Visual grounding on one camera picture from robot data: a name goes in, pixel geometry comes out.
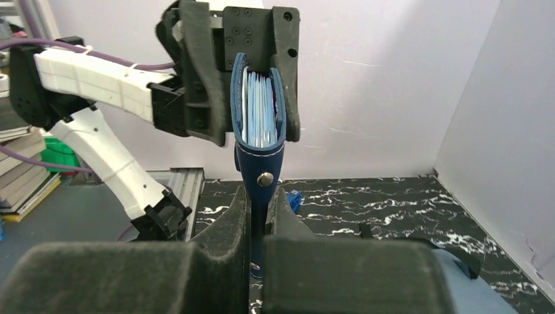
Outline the navy snap wallet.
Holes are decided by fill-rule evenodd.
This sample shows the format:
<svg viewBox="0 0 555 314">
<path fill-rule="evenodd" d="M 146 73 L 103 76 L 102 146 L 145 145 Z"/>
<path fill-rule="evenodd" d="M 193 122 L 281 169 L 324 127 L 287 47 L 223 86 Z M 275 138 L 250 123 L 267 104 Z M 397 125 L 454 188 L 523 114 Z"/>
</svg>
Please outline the navy snap wallet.
<svg viewBox="0 0 555 314">
<path fill-rule="evenodd" d="M 251 276 L 262 277 L 268 207 L 281 174 L 286 138 L 285 96 L 276 68 L 257 72 L 236 55 L 230 81 L 236 169 L 251 204 Z"/>
</svg>

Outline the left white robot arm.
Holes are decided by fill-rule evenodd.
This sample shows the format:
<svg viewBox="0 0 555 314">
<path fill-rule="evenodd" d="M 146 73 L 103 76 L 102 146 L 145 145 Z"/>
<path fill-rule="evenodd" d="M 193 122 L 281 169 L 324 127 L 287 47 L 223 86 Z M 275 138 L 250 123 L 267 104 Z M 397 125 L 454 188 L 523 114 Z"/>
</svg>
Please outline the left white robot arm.
<svg viewBox="0 0 555 314">
<path fill-rule="evenodd" d="M 156 25 L 170 66 L 112 58 L 79 37 L 15 39 L 1 49 L 10 52 L 17 115 L 86 161 L 122 204 L 138 240 L 183 239 L 190 209 L 138 164 L 97 103 L 220 147 L 233 133 L 236 169 L 251 202 L 251 233 L 259 239 L 285 143 L 300 138 L 299 32 L 293 7 L 175 1 Z"/>
</svg>

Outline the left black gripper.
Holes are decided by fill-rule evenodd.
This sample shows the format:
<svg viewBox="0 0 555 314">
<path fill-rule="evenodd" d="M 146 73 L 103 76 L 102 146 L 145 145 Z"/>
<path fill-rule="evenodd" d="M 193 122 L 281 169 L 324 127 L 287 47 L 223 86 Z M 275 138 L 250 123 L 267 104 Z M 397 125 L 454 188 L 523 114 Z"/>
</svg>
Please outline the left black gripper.
<svg viewBox="0 0 555 314">
<path fill-rule="evenodd" d="M 156 37 L 182 74 L 187 133 L 218 147 L 226 143 L 221 73 L 231 72 L 237 54 L 252 71 L 274 66 L 281 77 L 286 140 L 300 140 L 298 53 L 300 13 L 265 7 L 260 1 L 174 1 L 156 25 Z"/>
</svg>

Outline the blue student backpack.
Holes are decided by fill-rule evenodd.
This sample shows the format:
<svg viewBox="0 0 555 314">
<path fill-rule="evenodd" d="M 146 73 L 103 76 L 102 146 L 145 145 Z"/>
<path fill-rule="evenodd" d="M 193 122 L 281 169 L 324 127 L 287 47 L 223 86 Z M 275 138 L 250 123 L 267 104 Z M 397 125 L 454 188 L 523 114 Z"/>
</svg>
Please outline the blue student backpack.
<svg viewBox="0 0 555 314">
<path fill-rule="evenodd" d="M 459 247 L 445 247 L 422 237 L 401 236 L 400 240 L 423 243 L 435 254 L 451 293 L 455 313 L 516 313 L 494 289 L 481 278 L 482 262 Z M 332 301 L 331 313 L 430 313 L 400 301 L 381 307 L 354 300 L 353 296 Z"/>
</svg>

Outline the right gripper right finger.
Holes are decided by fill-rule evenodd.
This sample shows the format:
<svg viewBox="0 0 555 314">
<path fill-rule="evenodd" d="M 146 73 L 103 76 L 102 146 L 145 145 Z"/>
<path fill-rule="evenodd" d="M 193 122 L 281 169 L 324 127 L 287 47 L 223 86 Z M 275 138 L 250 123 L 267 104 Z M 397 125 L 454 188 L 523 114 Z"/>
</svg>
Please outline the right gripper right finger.
<svg viewBox="0 0 555 314">
<path fill-rule="evenodd" d="M 315 235 L 278 188 L 264 238 L 263 313 L 454 313 L 432 250 L 413 240 Z"/>
</svg>

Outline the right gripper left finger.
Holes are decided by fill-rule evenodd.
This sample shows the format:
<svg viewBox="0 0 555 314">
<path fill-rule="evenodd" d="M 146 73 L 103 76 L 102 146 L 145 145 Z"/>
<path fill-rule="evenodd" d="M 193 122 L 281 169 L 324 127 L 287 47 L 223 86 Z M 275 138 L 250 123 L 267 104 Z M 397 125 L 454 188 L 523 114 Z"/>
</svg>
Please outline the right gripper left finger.
<svg viewBox="0 0 555 314">
<path fill-rule="evenodd" d="M 229 208 L 187 242 L 44 243 L 17 263 L 2 313 L 247 313 L 251 208 Z"/>
</svg>

